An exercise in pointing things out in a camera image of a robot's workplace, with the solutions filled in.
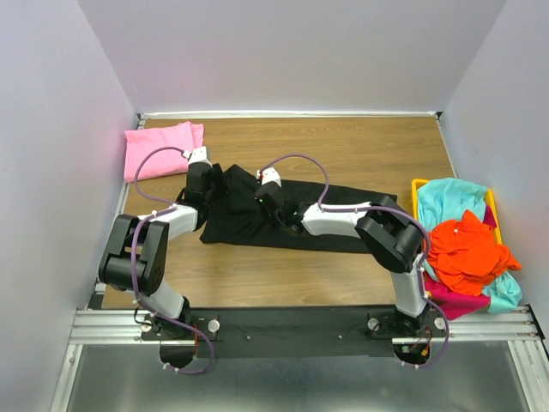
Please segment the black t-shirt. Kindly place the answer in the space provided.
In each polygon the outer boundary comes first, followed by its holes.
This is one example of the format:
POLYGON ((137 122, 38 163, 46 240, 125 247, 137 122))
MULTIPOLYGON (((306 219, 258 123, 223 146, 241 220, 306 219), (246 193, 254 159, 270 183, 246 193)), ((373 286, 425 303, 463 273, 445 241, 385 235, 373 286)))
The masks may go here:
MULTIPOLYGON (((223 243, 296 249, 307 251, 333 251, 364 253, 366 245, 353 237, 321 235, 293 236, 281 227, 265 220, 254 195, 258 183, 252 174, 238 165, 223 172, 227 192, 212 203, 208 220, 200 236, 204 244, 223 243)), ((315 182, 282 180, 282 187, 298 201, 315 202, 324 185, 315 182)), ((327 204, 355 204, 375 200, 386 195, 397 201, 396 194, 361 190, 353 187, 330 185, 324 198, 327 204)))

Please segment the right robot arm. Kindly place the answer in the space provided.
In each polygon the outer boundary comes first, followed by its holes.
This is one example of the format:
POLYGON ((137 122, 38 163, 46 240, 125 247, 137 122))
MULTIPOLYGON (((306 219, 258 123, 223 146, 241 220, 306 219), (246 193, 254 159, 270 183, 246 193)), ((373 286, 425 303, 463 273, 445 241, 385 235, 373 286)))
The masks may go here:
POLYGON ((353 205, 298 203, 275 181, 260 185, 255 199, 263 215, 289 233, 361 240, 391 275, 395 290, 392 327, 404 336, 414 336, 424 329, 428 302, 421 270, 428 251, 428 234, 390 197, 353 205))

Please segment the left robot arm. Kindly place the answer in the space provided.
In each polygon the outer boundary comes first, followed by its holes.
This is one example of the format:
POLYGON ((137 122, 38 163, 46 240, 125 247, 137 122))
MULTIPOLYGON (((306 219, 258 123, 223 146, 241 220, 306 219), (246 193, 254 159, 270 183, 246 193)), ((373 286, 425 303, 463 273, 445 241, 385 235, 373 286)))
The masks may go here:
POLYGON ((99 279, 134 295, 137 304, 161 318, 160 328, 172 339, 190 328, 190 303, 165 279, 168 243, 201 228, 213 201, 226 192, 218 164, 190 165, 186 186, 175 203, 149 215, 118 215, 100 261, 99 279))

